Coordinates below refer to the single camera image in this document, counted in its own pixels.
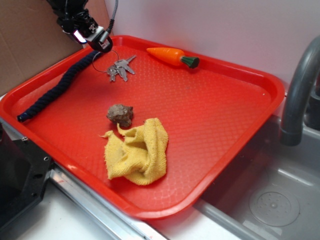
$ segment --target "cardboard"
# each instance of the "cardboard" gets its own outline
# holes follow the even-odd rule
[[[86,8],[98,24],[109,24],[103,0],[91,0]],[[0,96],[82,48],[56,21],[45,0],[1,1]]]

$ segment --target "black machine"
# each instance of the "black machine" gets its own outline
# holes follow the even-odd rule
[[[113,42],[109,37],[118,7],[118,1],[115,1],[115,7],[106,30],[89,15],[85,5],[88,0],[46,0],[52,7],[54,14],[58,16],[57,24],[74,41],[85,44],[99,52],[108,53],[111,51]]]

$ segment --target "gray faucet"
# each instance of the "gray faucet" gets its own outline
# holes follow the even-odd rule
[[[303,120],[320,130],[320,36],[304,51],[294,72],[279,129],[280,142],[296,146],[301,142]]]

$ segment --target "crumpled rag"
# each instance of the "crumpled rag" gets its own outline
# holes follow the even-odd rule
[[[137,185],[148,185],[166,174],[168,134],[158,118],[128,130],[117,124],[117,130],[124,141],[112,130],[103,136],[108,138],[104,159],[110,180],[125,177]]]

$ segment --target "orange carrot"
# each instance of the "orange carrot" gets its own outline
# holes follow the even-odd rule
[[[199,58],[195,56],[185,56],[184,51],[171,47],[151,47],[146,51],[154,57],[174,66],[188,65],[194,69],[199,65]]]

